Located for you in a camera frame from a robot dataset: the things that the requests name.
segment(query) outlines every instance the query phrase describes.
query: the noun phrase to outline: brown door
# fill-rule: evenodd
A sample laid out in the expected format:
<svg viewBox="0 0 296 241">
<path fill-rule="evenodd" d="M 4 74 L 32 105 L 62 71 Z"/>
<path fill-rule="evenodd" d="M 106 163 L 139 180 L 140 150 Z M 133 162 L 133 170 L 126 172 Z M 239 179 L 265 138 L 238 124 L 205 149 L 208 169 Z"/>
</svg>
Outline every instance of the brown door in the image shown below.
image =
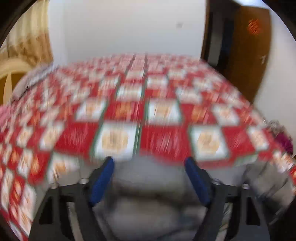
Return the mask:
<svg viewBox="0 0 296 241">
<path fill-rule="evenodd" d="M 224 75 L 251 103 L 264 75 L 270 41 L 269 10 L 241 7 L 234 19 L 231 51 Z"/>
</svg>

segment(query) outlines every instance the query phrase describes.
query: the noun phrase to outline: bedspread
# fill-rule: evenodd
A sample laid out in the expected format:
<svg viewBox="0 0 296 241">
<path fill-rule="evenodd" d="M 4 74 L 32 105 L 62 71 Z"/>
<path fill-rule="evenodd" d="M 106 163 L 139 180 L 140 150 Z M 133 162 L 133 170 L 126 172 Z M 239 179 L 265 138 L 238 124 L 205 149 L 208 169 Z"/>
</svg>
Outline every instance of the bedspread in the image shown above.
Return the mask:
<svg viewBox="0 0 296 241">
<path fill-rule="evenodd" d="M 106 156 L 153 154 L 168 165 L 193 156 L 207 169 L 294 163 L 264 119 L 206 62 L 114 55 L 60 66 L 12 103 L 0 127 L 1 213 L 27 240 L 44 183 Z"/>
</svg>

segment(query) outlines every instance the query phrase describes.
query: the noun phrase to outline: metal bolt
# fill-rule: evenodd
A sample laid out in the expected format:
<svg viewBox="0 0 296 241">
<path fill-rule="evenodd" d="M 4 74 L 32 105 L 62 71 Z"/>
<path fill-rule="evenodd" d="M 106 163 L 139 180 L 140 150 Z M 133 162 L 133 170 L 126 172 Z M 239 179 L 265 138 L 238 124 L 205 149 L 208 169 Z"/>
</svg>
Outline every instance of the metal bolt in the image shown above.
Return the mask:
<svg viewBox="0 0 296 241">
<path fill-rule="evenodd" d="M 89 181 L 88 178 L 82 178 L 82 179 L 79 180 L 79 183 L 80 183 L 80 184 L 87 184 L 88 181 Z"/>
<path fill-rule="evenodd" d="M 214 179 L 212 180 L 212 183 L 213 183 L 214 185 L 220 185 L 220 184 L 221 184 L 221 181 L 220 181 L 219 179 L 214 178 Z"/>
<path fill-rule="evenodd" d="M 244 183 L 244 184 L 242 185 L 242 188 L 243 188 L 244 190 L 249 190 L 249 189 L 250 189 L 250 186 L 249 186 L 248 184 Z"/>
<path fill-rule="evenodd" d="M 58 188 L 59 187 L 59 184 L 58 183 L 52 183 L 51 185 L 50 185 L 50 188 L 51 189 L 56 189 L 56 188 Z"/>
</svg>

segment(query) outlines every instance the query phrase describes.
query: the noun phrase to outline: yellow curtain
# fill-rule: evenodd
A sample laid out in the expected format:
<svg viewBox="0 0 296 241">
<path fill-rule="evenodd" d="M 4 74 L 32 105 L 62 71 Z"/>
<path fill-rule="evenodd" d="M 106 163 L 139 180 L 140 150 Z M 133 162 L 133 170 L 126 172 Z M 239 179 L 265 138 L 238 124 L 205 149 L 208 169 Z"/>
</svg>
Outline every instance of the yellow curtain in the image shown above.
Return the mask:
<svg viewBox="0 0 296 241">
<path fill-rule="evenodd" d="M 0 62 L 21 58 L 31 66 L 53 61 L 48 34 L 49 0 L 38 0 L 16 22 L 0 48 Z"/>
</svg>

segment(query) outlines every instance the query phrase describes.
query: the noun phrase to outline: wooden door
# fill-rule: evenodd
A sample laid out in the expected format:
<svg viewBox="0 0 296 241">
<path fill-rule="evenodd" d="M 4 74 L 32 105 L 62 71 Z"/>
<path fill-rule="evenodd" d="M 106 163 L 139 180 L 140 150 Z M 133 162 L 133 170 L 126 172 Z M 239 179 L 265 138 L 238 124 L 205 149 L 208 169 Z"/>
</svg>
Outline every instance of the wooden door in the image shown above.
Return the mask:
<svg viewBox="0 0 296 241">
<path fill-rule="evenodd" d="M 251 103 L 260 87 L 271 41 L 268 9 L 240 7 L 234 19 L 234 32 L 225 77 Z"/>
</svg>

